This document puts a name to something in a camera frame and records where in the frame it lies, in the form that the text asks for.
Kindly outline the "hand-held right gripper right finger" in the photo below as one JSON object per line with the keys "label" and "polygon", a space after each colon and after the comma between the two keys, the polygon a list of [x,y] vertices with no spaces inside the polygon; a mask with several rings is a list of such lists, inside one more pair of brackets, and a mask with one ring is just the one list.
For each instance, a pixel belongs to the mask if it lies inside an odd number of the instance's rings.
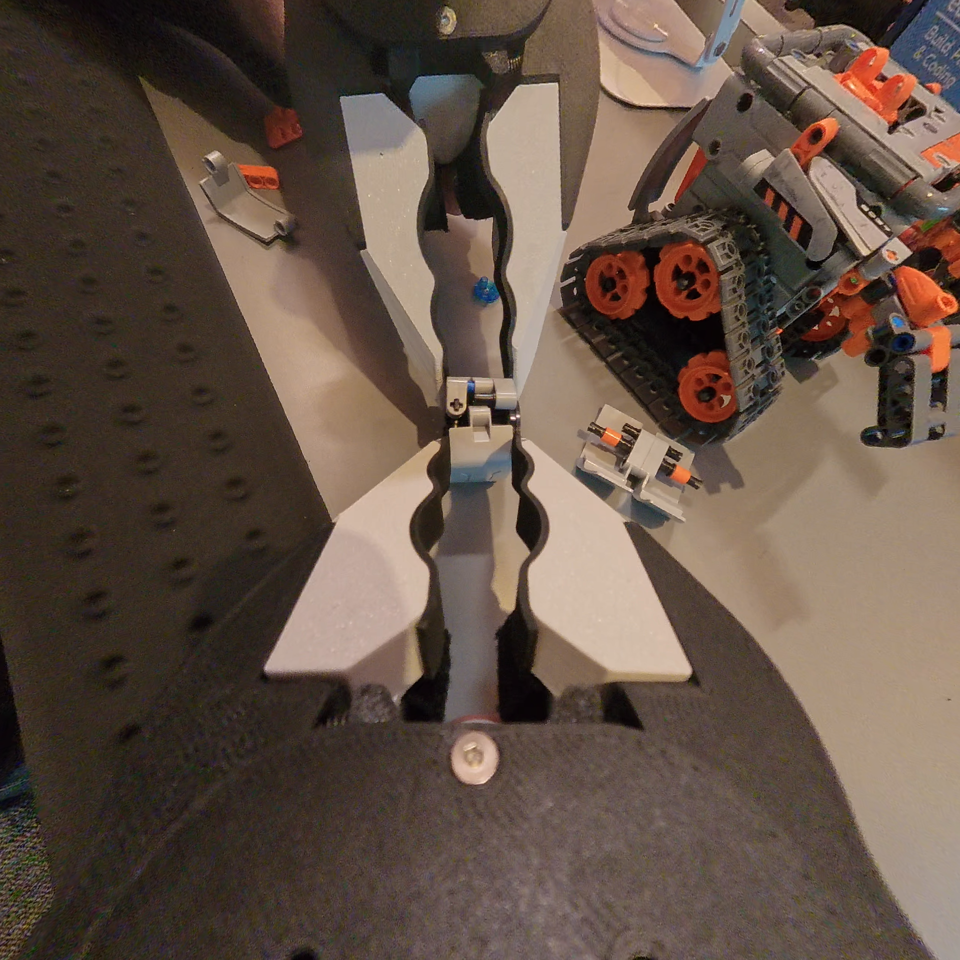
{"label": "hand-held right gripper right finger", "polygon": [[533,673],[553,694],[613,681],[685,682],[691,666],[624,519],[530,440],[548,535],[528,574]]}

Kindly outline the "dark dimpled mat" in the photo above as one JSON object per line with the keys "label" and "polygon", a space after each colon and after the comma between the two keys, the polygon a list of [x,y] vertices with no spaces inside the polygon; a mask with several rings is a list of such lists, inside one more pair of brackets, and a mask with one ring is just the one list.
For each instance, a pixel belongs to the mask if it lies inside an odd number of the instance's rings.
{"label": "dark dimpled mat", "polygon": [[54,875],[199,648],[257,677],[330,521],[129,46],[2,2],[2,641]]}

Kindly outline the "long grey panel blue pins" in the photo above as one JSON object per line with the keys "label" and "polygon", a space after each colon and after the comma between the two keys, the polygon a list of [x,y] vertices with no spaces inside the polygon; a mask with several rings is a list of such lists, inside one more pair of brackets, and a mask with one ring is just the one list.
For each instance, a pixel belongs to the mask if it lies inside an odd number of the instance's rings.
{"label": "long grey panel blue pins", "polygon": [[495,410],[485,405],[469,407],[469,423],[448,431],[450,483],[496,482],[512,469],[515,427],[494,422]]}

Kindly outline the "small grey panel orange pin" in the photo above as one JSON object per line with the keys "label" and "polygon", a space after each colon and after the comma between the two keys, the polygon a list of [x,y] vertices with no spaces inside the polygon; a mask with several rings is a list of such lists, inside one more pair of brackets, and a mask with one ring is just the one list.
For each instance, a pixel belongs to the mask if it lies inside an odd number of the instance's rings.
{"label": "small grey panel orange pin", "polygon": [[256,193],[222,153],[211,151],[202,162],[208,176],[199,186],[223,220],[267,246],[294,234],[298,222],[293,215]]}

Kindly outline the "grey toy connector piece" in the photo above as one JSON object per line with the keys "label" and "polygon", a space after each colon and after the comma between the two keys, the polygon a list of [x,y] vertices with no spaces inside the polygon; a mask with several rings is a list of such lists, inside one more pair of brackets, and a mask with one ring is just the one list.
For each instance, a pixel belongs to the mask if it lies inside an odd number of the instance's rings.
{"label": "grey toy connector piece", "polygon": [[514,411],[519,406],[515,381],[510,378],[449,377],[445,381],[445,410],[459,419],[470,408],[483,406],[494,411]]}

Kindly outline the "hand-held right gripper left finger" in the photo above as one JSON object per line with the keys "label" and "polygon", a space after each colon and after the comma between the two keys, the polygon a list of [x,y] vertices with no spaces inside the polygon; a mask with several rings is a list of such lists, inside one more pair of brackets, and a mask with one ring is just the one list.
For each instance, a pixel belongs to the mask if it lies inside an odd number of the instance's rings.
{"label": "hand-held right gripper left finger", "polygon": [[430,568],[411,523],[435,491],[429,464],[445,451],[430,442],[339,515],[266,660],[267,676],[381,685],[399,699],[442,672],[443,625],[418,635]]}

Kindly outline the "dark blue robot kit box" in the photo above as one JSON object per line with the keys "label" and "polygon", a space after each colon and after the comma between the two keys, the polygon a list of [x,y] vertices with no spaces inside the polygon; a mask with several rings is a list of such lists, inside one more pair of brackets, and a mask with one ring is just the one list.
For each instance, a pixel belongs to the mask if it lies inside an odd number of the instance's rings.
{"label": "dark blue robot kit box", "polygon": [[917,77],[938,83],[941,96],[959,109],[959,1],[928,1],[891,47],[891,57]]}

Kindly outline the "grey orange tracked toy robot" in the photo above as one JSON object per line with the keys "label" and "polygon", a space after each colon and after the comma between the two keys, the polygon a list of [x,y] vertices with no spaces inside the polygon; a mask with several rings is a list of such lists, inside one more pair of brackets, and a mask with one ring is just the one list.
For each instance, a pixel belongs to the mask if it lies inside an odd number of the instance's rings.
{"label": "grey orange tracked toy robot", "polygon": [[750,42],[664,140],[561,313],[667,437],[724,442],[786,360],[878,371],[861,441],[958,433],[958,111],[849,27]]}

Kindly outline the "person's left forearm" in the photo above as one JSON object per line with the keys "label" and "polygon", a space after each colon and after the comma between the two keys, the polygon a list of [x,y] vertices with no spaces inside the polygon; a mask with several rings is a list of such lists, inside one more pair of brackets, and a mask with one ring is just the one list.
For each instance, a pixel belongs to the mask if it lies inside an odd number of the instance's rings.
{"label": "person's left forearm", "polygon": [[290,108],[283,1],[139,1],[138,14],[174,25],[230,59],[274,104]]}

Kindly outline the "grey block assembly orange pins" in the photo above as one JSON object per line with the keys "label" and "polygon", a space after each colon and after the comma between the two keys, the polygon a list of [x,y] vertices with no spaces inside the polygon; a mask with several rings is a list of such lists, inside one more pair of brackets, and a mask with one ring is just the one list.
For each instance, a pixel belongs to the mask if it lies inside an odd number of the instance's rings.
{"label": "grey block assembly orange pins", "polygon": [[694,452],[677,439],[646,429],[641,422],[605,404],[578,433],[583,440],[577,469],[625,492],[667,519],[684,522],[682,494],[698,490]]}

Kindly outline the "orange toy piece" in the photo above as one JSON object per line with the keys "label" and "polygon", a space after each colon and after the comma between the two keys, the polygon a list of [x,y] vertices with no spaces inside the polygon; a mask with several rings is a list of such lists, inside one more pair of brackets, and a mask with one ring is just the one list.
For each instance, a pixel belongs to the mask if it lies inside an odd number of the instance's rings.
{"label": "orange toy piece", "polygon": [[298,114],[292,107],[275,105],[264,117],[263,124],[271,150],[280,150],[304,135]]}

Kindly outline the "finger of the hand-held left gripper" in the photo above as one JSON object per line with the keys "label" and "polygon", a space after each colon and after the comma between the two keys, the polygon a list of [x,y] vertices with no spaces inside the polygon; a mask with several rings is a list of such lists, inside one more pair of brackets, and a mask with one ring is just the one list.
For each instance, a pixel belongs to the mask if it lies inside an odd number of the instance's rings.
{"label": "finger of the hand-held left gripper", "polygon": [[362,226],[361,257],[390,314],[411,378],[438,407],[443,347],[434,328],[434,275],[422,250],[421,203],[433,172],[423,130],[386,95],[341,98]]}
{"label": "finger of the hand-held left gripper", "polygon": [[488,177],[506,211],[500,276],[510,314],[507,359],[522,392],[565,244],[558,84],[518,85],[486,126]]}

